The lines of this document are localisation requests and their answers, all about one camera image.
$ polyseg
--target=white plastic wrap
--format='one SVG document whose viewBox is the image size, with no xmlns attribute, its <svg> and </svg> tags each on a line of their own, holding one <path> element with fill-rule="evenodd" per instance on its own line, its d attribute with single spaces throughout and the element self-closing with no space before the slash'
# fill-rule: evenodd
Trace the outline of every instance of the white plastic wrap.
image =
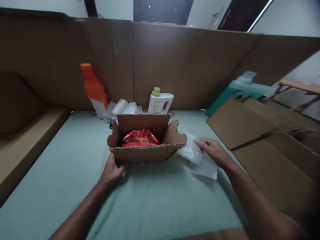
<svg viewBox="0 0 320 240">
<path fill-rule="evenodd" d="M 112 122 L 113 119 L 116 119 L 117 116 L 112 114 L 113 108 L 116 106 L 116 103 L 110 101 L 106 111 L 103 114 L 103 119 L 107 122 Z"/>
<path fill-rule="evenodd" d="M 187 136 L 187 143 L 177 151 L 177 154 L 191 161 L 191 173 L 217 180 L 217 164 L 207 153 L 202 153 L 198 145 L 194 142 L 194 140 L 199 139 L 199 137 L 192 135 L 184 129 L 180 131 L 180 133 L 184 133 Z"/>
<path fill-rule="evenodd" d="M 142 106 L 137 106 L 137 113 L 136 114 L 143 114 Z"/>
<path fill-rule="evenodd" d="M 202 154 L 200 148 L 194 142 L 194 140 L 199 139 L 199 137 L 192 135 L 185 129 L 182 129 L 180 133 L 187 136 L 187 143 L 183 148 L 180 148 L 177 153 L 182 157 L 190 160 L 191 162 L 199 164 L 202 158 Z"/>
<path fill-rule="evenodd" d="M 128 102 L 126 100 L 120 99 L 119 102 L 114 106 L 112 110 L 112 114 L 114 115 L 120 114 L 127 104 Z"/>
<path fill-rule="evenodd" d="M 217 164 L 207 155 L 202 157 L 199 164 L 190 164 L 191 172 L 195 175 L 202 175 L 217 180 L 218 167 Z"/>
<path fill-rule="evenodd" d="M 137 104 L 136 102 L 128 103 L 122 110 L 121 114 L 137 114 Z"/>
</svg>

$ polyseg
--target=teal plastic jug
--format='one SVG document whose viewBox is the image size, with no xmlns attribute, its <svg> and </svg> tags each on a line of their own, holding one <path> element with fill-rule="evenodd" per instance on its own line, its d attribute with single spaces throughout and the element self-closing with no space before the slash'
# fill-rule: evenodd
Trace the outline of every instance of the teal plastic jug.
<svg viewBox="0 0 320 240">
<path fill-rule="evenodd" d="M 252 79 L 256 75 L 257 73 L 255 72 L 247 71 L 236 80 L 233 80 L 204 113 L 210 117 L 230 97 L 237 97 L 240 95 L 243 97 L 252 96 L 254 99 L 262 97 L 270 89 L 270 87 L 262 84 L 252 83 Z"/>
</svg>

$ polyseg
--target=fabric surface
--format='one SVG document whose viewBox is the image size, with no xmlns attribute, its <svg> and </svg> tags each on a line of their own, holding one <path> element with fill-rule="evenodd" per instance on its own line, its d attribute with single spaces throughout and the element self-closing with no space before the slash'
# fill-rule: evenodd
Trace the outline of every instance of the fabric surface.
<svg viewBox="0 0 320 240">
<path fill-rule="evenodd" d="M 173 111 L 171 120 L 219 141 L 207 118 L 202 111 Z M 111 132 L 93 112 L 73 112 L 0 209 L 0 239 L 48 239 L 98 181 Z M 225 172 L 219 169 L 215 181 L 192 175 L 189 164 L 174 154 L 166 162 L 131 166 L 87 239 L 173 239 L 245 225 Z"/>
</svg>

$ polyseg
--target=door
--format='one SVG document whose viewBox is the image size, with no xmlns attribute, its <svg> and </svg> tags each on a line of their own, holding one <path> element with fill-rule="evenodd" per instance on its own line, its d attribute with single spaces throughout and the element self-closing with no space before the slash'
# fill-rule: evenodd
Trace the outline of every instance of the door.
<svg viewBox="0 0 320 240">
<path fill-rule="evenodd" d="M 193 0 L 134 0 L 133 20 L 186 25 Z"/>
<path fill-rule="evenodd" d="M 218 29 L 247 32 L 270 0 L 232 0 Z"/>
</svg>

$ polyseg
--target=green bottle cap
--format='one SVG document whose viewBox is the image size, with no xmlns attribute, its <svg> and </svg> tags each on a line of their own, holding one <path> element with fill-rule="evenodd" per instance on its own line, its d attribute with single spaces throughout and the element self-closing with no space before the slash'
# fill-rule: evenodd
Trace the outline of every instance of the green bottle cap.
<svg viewBox="0 0 320 240">
<path fill-rule="evenodd" d="M 160 88 L 155 87 L 152 91 L 152 95 L 155 97 L 159 97 L 160 96 Z"/>
</svg>

